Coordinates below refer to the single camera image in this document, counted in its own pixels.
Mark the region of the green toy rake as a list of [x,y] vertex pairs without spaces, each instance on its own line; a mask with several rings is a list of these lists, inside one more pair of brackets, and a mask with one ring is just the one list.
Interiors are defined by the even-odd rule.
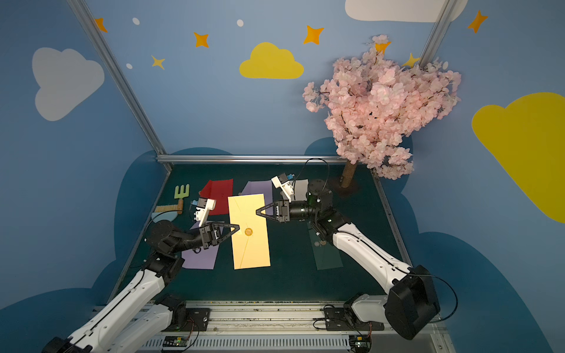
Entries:
[[190,185],[177,185],[174,198],[177,200],[177,213],[180,215],[184,210],[184,199],[190,195]]

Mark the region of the left controller board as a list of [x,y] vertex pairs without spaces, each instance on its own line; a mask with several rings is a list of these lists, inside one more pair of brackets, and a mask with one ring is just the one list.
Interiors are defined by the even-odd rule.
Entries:
[[185,350],[191,344],[191,338],[183,335],[167,335],[163,339],[162,349],[163,350]]

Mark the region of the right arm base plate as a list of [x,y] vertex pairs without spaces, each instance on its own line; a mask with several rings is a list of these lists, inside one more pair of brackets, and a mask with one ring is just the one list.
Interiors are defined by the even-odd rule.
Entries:
[[385,326],[380,322],[362,322],[354,313],[343,307],[335,307],[332,304],[322,308],[324,328],[329,331],[384,331]]

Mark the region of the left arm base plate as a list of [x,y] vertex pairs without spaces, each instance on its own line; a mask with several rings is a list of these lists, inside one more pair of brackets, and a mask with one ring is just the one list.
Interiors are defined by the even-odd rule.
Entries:
[[210,308],[186,308],[173,312],[168,331],[206,331],[210,320]]

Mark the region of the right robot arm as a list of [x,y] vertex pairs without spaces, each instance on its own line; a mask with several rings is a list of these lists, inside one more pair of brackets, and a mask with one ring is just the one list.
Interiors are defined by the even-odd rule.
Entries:
[[406,340],[412,340],[439,314],[434,276],[423,266],[412,267],[386,252],[333,206],[333,193],[325,181],[309,182],[305,198],[294,199],[293,180],[286,175],[271,180],[281,189],[280,201],[257,209],[258,216],[281,224],[308,221],[316,235],[350,256],[385,291],[386,298],[362,294],[347,307],[361,322],[389,324]]

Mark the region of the tan kraft envelope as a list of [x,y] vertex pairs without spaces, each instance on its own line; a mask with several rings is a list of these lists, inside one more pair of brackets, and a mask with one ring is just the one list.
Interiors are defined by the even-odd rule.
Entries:
[[271,266],[266,219],[256,214],[265,205],[263,194],[228,198],[230,223],[240,227],[231,236],[235,270]]

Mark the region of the lilac envelope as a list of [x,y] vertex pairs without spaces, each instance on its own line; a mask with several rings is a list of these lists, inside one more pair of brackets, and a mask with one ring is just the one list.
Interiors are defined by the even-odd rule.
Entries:
[[249,181],[239,194],[240,196],[262,194],[266,203],[273,201],[273,185],[271,180]]
[[196,253],[193,249],[182,252],[184,269],[213,270],[216,265],[219,246],[208,249],[200,248]]

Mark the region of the pink blossom artificial tree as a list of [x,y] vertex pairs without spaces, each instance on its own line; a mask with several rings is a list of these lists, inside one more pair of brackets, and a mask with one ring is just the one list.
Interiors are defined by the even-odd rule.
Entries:
[[328,109],[325,124],[337,155],[395,180],[413,172],[403,139],[453,111],[462,76],[440,60],[420,66],[411,57],[400,65],[385,58],[387,35],[372,41],[362,57],[335,61],[331,79],[308,83],[303,99],[312,113]]

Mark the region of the controller board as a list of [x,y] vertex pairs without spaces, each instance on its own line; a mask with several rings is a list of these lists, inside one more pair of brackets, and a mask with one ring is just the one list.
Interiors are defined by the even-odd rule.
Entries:
[[370,339],[361,335],[350,335],[349,345],[351,353],[369,353],[372,348]]
[[163,339],[162,349],[163,350],[185,350],[191,344],[191,338],[183,335],[167,335]]

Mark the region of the right controller board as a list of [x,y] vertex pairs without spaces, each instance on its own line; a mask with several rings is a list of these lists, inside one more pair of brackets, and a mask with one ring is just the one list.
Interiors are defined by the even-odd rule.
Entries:
[[370,339],[361,335],[350,335],[349,345],[351,353],[369,353],[372,348]]

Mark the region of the dark green envelope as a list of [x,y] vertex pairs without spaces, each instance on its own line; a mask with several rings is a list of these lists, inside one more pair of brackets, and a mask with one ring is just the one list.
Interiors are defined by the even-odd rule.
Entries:
[[313,250],[317,270],[323,271],[343,267],[340,251],[327,241],[323,241],[317,235],[311,223],[308,223],[308,234],[310,236],[310,245]]

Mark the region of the blue toy brush dustpan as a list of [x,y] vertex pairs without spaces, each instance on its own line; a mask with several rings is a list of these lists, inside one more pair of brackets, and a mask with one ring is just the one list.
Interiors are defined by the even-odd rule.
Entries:
[[173,222],[182,212],[182,206],[179,204],[157,206],[151,215],[151,219],[154,223],[160,221]]

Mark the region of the red envelope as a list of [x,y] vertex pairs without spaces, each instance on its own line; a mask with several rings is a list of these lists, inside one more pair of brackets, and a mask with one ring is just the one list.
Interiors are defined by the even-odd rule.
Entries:
[[199,196],[216,201],[215,208],[210,211],[211,216],[223,216],[229,213],[228,198],[233,196],[233,179],[212,181],[199,192]]

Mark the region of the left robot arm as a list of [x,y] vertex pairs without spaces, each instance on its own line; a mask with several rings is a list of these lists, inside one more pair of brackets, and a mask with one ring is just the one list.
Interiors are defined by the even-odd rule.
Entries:
[[157,222],[146,238],[152,252],[130,283],[89,322],[67,338],[55,337],[43,352],[136,352],[181,314],[179,302],[156,304],[140,319],[134,317],[179,273],[181,253],[208,249],[240,230],[237,224],[210,222],[183,231],[170,221]]

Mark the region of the aluminium front rail base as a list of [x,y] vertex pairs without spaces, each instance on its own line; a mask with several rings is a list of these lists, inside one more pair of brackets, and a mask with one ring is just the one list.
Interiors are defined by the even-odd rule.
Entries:
[[[447,328],[429,324],[414,339],[401,338],[389,324],[384,331],[329,331],[322,308],[338,302],[187,302],[186,308],[210,308],[206,331],[168,331],[150,338],[136,352],[349,352],[350,335],[369,338],[370,352],[454,352]],[[134,319],[149,312],[147,304]],[[167,335],[186,335],[185,350],[163,350]]]

